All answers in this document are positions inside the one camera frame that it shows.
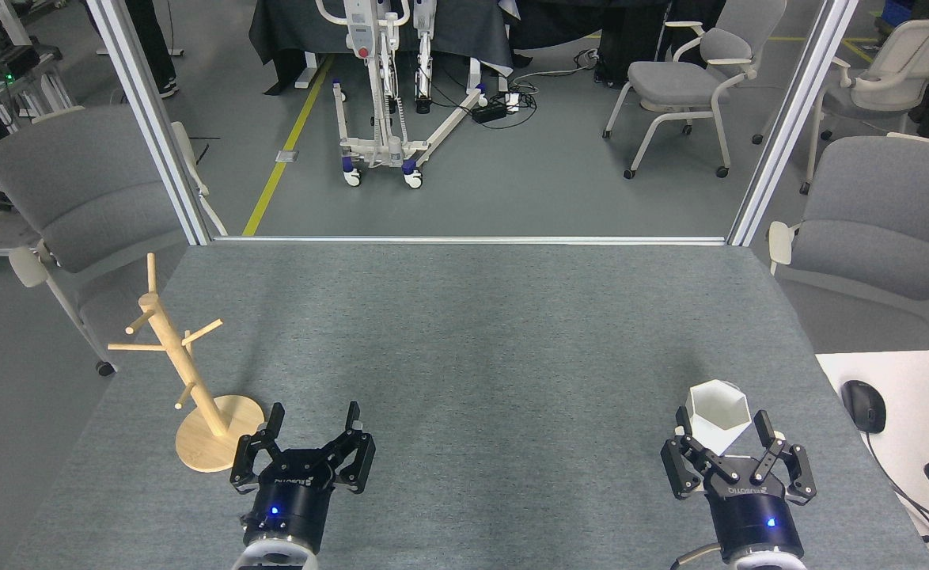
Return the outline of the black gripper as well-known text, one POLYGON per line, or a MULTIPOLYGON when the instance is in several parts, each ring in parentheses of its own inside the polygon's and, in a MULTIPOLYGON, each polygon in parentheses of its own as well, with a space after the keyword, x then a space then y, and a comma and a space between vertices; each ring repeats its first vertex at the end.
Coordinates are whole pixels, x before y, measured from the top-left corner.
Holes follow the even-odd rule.
MULTIPOLYGON (((681 435, 666 440, 661 450, 672 494, 685 500, 702 484, 708 465, 718 465, 718 455, 693 436, 688 408, 677 409, 681 435)), ((781 549, 802 558, 803 545, 798 537, 787 500, 798 505, 809 503, 817 495, 807 451, 802 445, 790 445, 776 434, 765 410, 753 417, 753 424, 766 448, 760 461, 754 458, 722 458, 730 472, 739 479, 729 483, 717 470, 708 473, 708 505, 720 544, 722 559, 734 559, 752 547, 760 551, 781 549), (769 475, 776 461, 783 461, 790 484, 769 475)))
POLYGON ((245 545, 271 538, 320 552, 334 482, 353 494, 366 490, 377 445, 363 430, 360 412, 357 401, 350 401, 343 434, 333 440, 330 462, 323 451, 282 452, 277 447, 285 415, 281 403, 272 405, 263 427, 239 438, 230 473, 237 493, 250 493, 257 485, 252 467, 260 450, 273 459, 258 477, 252 510, 241 520, 246 526, 245 545))

